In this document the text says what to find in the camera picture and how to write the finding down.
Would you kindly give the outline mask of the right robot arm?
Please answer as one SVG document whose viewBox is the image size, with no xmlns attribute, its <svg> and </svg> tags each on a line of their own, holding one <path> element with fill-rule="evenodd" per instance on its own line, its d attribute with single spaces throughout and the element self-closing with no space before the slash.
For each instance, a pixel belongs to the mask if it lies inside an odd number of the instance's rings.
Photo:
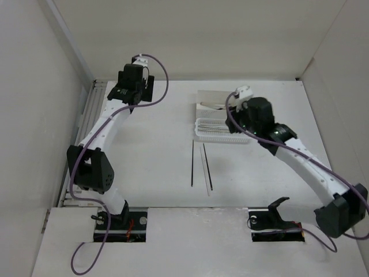
<svg viewBox="0 0 369 277">
<path fill-rule="evenodd" d="M 315 209 L 318 227 L 328 236 L 347 236 L 347 231 L 368 214 L 368 190 L 352 185 L 324 166 L 305 147 L 297 134 L 274 119 L 271 103 L 263 97 L 225 104 L 226 125 L 231 133 L 244 133 L 287 164 L 315 192 L 322 203 Z"/>
</svg>

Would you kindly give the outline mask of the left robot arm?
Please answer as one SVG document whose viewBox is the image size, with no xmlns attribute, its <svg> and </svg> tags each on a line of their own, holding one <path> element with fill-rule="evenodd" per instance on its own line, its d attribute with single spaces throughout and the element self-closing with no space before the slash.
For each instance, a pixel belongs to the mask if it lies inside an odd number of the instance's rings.
<svg viewBox="0 0 369 277">
<path fill-rule="evenodd" d="M 118 82 L 110 90 L 105 100 L 105 108 L 95 125 L 78 146 L 71 145 L 67 150 L 69 171 L 72 172 L 79 156 L 82 156 L 73 183 L 82 190 L 88 199 L 103 202 L 110 211 L 109 222 L 122 229 L 129 222 L 129 214 L 123 211 L 125 200 L 113 187 L 114 170 L 107 157 L 118 129 L 133 112 L 127 108 L 117 115 L 120 108 L 152 101 L 154 77 L 149 74 L 148 60 L 138 58 L 124 66 L 118 73 Z"/>
</svg>

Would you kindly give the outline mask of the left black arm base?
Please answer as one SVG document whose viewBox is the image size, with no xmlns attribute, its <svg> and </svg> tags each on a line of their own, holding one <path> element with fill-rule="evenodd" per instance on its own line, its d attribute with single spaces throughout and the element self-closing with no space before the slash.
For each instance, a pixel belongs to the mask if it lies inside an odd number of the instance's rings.
<svg viewBox="0 0 369 277">
<path fill-rule="evenodd" d="M 108 215 L 100 210 L 92 215 L 95 221 L 93 233 L 94 242 L 103 242 L 108 227 Z M 148 222 L 147 208 L 130 208 L 125 203 L 120 214 L 111 215 L 111 225 L 106 242 L 146 242 L 146 227 Z"/>
</svg>

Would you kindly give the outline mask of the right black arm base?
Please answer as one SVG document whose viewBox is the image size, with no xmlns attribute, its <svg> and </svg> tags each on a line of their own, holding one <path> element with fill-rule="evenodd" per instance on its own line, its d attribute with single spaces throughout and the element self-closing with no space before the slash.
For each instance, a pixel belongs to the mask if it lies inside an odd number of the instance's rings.
<svg viewBox="0 0 369 277">
<path fill-rule="evenodd" d="M 280 197 L 267 207 L 249 207 L 247 226 L 252 242 L 305 242 L 302 224 L 282 219 L 277 208 L 289 197 Z"/>
</svg>

